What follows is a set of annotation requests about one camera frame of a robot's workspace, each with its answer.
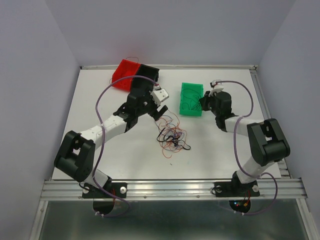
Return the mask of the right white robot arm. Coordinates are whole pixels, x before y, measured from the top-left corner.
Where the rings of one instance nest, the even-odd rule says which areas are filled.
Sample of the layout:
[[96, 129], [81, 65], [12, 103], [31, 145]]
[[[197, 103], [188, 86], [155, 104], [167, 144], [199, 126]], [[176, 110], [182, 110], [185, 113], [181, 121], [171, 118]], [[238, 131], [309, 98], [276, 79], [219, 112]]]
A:
[[[235, 115], [232, 112], [232, 97], [224, 91], [207, 91], [199, 103], [203, 111], [214, 114], [220, 130], [233, 133], [233, 151], [239, 167], [230, 182], [233, 194], [242, 195], [248, 190], [248, 184], [256, 181], [274, 163], [290, 155], [289, 143], [275, 118], [257, 122]], [[244, 165], [240, 164], [238, 156], [237, 135], [248, 137], [249, 140], [251, 156]]]

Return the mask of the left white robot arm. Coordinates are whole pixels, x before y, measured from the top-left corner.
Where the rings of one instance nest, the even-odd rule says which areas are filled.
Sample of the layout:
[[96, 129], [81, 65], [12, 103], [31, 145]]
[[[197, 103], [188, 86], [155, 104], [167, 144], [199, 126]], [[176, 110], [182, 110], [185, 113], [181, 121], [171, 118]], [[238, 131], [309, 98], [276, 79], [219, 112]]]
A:
[[166, 105], [158, 110], [168, 98], [165, 89], [144, 95], [130, 93], [126, 102], [102, 123], [82, 132], [67, 132], [55, 157], [54, 167], [79, 183], [93, 186], [100, 197], [108, 196], [112, 180], [94, 165], [96, 150], [100, 148], [103, 151], [107, 141], [132, 129], [140, 116], [148, 114], [157, 121], [168, 110]]

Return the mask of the green plastic bin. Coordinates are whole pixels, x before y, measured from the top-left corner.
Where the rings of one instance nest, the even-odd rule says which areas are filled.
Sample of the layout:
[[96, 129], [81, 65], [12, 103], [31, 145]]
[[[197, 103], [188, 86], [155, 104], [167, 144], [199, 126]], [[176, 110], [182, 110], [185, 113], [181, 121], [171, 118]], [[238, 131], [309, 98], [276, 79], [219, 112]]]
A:
[[179, 114], [188, 117], [201, 117], [202, 109], [199, 99], [204, 96], [202, 84], [187, 83], [181, 84]]

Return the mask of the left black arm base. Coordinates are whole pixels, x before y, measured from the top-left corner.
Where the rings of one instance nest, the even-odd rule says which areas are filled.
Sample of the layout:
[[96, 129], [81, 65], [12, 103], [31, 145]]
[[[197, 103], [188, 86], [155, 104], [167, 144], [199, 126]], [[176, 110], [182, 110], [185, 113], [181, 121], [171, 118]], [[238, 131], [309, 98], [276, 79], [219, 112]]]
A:
[[[111, 196], [106, 194], [100, 188], [90, 185], [89, 183], [79, 183], [82, 189], [83, 199], [110, 199]], [[108, 180], [102, 188], [108, 193], [119, 198], [125, 199], [127, 197], [128, 184], [126, 182], [114, 182]]]

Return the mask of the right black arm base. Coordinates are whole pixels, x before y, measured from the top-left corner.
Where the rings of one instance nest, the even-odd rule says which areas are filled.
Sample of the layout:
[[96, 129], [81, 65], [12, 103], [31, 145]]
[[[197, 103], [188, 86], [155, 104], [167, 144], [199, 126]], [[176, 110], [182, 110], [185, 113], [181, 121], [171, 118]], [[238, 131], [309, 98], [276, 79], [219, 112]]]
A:
[[231, 181], [216, 181], [213, 183], [211, 193], [218, 198], [240, 198], [244, 196], [259, 197], [258, 182], [232, 183]]

